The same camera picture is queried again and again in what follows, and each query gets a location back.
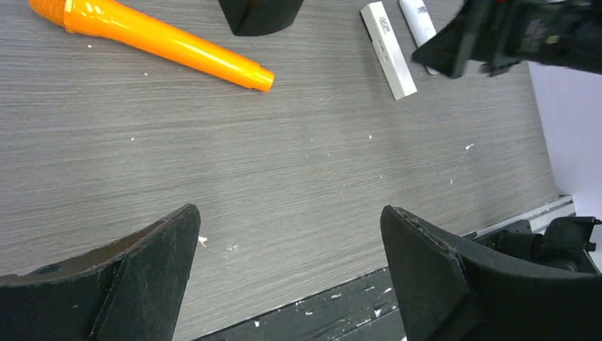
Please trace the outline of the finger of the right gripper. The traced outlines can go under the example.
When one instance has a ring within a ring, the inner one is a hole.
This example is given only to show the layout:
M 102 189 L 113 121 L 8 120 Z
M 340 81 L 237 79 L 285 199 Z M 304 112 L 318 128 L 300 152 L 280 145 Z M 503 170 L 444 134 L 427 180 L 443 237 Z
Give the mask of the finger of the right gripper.
M 470 60 L 490 77 L 518 63 L 506 51 L 514 1 L 465 1 L 457 15 L 412 53 L 414 63 L 450 78 L 461 77 Z

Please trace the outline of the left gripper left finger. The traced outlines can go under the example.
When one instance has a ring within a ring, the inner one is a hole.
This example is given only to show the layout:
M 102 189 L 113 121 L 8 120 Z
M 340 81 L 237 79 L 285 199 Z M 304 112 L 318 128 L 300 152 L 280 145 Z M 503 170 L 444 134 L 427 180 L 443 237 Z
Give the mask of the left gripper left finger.
M 1 277 L 2 340 L 171 340 L 201 224 L 187 204 L 87 253 Z

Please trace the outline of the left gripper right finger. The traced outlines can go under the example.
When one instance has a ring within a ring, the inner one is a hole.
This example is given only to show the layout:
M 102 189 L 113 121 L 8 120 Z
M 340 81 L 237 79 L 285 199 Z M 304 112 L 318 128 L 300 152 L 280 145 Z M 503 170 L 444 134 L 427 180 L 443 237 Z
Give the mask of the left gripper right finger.
M 596 217 L 460 237 L 399 207 L 381 237 L 409 340 L 600 340 Z

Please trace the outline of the white remote control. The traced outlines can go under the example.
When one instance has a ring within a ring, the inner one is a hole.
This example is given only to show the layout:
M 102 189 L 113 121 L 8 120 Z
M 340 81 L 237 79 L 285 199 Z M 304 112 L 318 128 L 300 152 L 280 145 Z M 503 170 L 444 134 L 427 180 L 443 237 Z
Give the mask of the white remote control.
M 436 35 L 423 0 L 399 0 L 398 3 L 418 48 Z

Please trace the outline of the long white box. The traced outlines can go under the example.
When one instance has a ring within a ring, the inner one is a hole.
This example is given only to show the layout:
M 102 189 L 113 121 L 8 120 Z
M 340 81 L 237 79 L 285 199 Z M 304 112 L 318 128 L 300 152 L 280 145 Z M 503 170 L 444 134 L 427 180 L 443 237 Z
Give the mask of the long white box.
M 394 99 L 399 100 L 416 93 L 417 88 L 383 2 L 365 5 L 360 14 Z

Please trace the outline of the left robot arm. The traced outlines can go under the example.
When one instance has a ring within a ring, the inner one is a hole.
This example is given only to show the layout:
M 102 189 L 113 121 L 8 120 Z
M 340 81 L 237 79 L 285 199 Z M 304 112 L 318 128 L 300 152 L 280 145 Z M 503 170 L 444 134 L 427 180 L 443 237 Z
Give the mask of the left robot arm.
M 2 340 L 171 340 L 201 225 L 187 204 L 87 253 L 1 277 Z M 596 217 L 460 237 L 399 207 L 381 214 L 390 291 L 342 289 L 208 340 L 600 340 Z

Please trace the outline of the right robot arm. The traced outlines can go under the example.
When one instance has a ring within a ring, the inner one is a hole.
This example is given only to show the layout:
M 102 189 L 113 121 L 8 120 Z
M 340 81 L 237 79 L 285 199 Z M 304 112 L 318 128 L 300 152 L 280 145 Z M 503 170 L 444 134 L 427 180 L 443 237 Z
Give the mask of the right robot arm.
M 457 79 L 468 61 L 502 75 L 522 61 L 601 73 L 600 1 L 465 1 L 412 53 L 412 61 Z

